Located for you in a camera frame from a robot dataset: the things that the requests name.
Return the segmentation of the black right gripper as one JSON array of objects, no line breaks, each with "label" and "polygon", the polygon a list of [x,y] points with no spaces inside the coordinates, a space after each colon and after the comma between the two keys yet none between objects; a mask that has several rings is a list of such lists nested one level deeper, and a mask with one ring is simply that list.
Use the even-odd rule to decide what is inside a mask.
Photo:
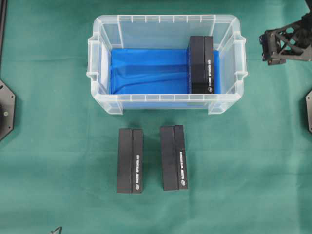
[{"label": "black right gripper", "polygon": [[267,30],[259,37],[262,60],[269,66],[286,60],[312,60],[312,2],[306,1],[309,12],[301,20],[281,28]]}]

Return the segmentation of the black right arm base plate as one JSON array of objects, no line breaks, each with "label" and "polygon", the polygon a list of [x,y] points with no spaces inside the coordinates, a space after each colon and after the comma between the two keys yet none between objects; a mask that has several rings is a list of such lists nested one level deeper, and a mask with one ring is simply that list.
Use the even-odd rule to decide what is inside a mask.
[{"label": "black right arm base plate", "polygon": [[312,90],[306,95],[308,130],[312,133]]}]

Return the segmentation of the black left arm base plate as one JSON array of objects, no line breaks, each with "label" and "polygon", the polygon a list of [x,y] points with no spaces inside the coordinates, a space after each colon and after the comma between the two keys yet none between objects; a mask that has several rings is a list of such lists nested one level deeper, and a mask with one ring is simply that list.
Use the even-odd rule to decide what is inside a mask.
[{"label": "black left arm base plate", "polygon": [[3,140],[14,129],[15,94],[0,81],[0,139]]}]

